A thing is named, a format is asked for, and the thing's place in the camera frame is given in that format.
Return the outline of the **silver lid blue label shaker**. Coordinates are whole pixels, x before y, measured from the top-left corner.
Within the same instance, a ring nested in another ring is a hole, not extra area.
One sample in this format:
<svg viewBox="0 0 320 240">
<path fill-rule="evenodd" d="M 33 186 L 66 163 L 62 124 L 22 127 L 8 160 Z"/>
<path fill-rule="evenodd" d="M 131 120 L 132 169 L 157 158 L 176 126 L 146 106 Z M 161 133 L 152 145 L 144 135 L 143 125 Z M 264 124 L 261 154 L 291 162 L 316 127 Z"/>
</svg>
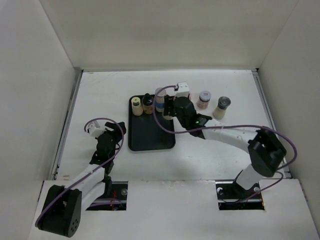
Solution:
<svg viewBox="0 0 320 240">
<path fill-rule="evenodd" d="M 167 92 L 165 89 L 163 89 L 161 91 L 161 87 L 158 87 L 155 90 L 155 95 L 154 95 L 154 99 L 155 99 L 155 109 L 162 113 L 164 111 L 165 108 L 165 97 L 167 95 Z"/>
</svg>

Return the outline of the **purple lid spice jar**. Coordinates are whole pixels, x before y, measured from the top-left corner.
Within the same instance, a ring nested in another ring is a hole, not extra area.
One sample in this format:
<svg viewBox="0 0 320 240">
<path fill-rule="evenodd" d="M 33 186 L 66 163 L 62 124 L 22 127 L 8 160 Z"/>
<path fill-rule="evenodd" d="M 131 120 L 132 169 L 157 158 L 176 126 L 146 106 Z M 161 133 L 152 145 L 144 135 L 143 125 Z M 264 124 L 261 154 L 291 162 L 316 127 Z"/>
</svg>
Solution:
<svg viewBox="0 0 320 240">
<path fill-rule="evenodd" d="M 200 109 L 206 109 L 209 105 L 209 102 L 211 100 L 211 93 L 207 90 L 203 90 L 199 93 L 197 107 Z"/>
</svg>

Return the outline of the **yellow lid spice jar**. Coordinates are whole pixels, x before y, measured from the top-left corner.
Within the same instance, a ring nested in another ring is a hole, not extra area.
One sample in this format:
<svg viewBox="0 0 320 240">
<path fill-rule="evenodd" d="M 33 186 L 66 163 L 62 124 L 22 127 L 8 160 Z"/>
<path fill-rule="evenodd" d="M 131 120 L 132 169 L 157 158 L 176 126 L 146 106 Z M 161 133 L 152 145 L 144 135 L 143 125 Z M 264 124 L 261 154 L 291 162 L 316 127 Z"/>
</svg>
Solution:
<svg viewBox="0 0 320 240">
<path fill-rule="evenodd" d="M 135 116 L 141 116 L 143 114 L 144 110 L 139 97 L 135 96 L 131 99 L 131 109 L 132 114 Z"/>
</svg>

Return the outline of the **clear top salt grinder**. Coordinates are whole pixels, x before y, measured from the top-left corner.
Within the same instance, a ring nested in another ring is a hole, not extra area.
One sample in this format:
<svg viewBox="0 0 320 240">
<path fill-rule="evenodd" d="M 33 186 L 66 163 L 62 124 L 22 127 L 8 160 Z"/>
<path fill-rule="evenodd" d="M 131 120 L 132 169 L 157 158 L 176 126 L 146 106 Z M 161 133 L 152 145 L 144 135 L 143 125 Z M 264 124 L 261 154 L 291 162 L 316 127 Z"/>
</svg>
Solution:
<svg viewBox="0 0 320 240">
<path fill-rule="evenodd" d="M 230 98 L 226 97 L 226 96 L 221 96 L 218 99 L 217 102 L 217 107 L 215 108 L 215 110 L 213 111 L 212 115 L 215 119 L 217 120 L 221 120 L 224 118 L 227 108 L 231 105 L 231 100 Z"/>
</svg>

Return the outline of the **pink lid spice jar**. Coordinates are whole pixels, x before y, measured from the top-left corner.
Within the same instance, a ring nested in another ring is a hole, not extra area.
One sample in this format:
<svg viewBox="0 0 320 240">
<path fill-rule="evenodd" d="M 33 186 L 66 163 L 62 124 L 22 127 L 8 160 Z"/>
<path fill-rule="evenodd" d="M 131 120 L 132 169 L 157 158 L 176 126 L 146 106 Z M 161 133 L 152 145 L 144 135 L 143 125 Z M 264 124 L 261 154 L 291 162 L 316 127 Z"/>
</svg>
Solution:
<svg viewBox="0 0 320 240">
<path fill-rule="evenodd" d="M 192 100 L 192 93 L 190 92 L 189 94 L 188 94 L 188 99 L 191 101 Z"/>
</svg>

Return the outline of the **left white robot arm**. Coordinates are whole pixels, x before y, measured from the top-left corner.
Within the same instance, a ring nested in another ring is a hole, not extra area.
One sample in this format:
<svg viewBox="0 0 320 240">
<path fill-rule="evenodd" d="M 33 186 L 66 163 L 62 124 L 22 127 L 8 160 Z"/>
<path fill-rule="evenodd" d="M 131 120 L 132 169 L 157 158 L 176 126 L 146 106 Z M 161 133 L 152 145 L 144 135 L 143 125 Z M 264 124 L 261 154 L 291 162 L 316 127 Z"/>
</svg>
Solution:
<svg viewBox="0 0 320 240">
<path fill-rule="evenodd" d="M 71 238 L 78 230 L 82 212 L 98 197 L 105 200 L 112 195 L 109 174 L 123 146 L 127 129 L 124 122 L 109 118 L 105 121 L 105 128 L 96 137 L 96 150 L 85 170 L 70 183 L 49 188 L 35 221 L 39 230 Z"/>
</svg>

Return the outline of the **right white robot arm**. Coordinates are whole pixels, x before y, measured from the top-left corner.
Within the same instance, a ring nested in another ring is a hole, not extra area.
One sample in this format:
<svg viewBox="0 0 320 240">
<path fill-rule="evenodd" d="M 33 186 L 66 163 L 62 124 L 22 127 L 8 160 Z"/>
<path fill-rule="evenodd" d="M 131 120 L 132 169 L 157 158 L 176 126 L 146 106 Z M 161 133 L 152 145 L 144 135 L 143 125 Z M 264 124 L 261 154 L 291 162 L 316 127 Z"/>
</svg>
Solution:
<svg viewBox="0 0 320 240">
<path fill-rule="evenodd" d="M 215 121 L 212 128 L 207 128 L 206 123 L 212 117 L 197 113 L 188 97 L 166 96 L 164 115 L 177 118 L 180 125 L 196 138 L 218 141 L 249 154 L 250 164 L 229 187 L 228 194 L 234 198 L 246 198 L 261 179 L 273 177 L 287 154 L 276 135 L 265 127 L 229 128 Z"/>
</svg>

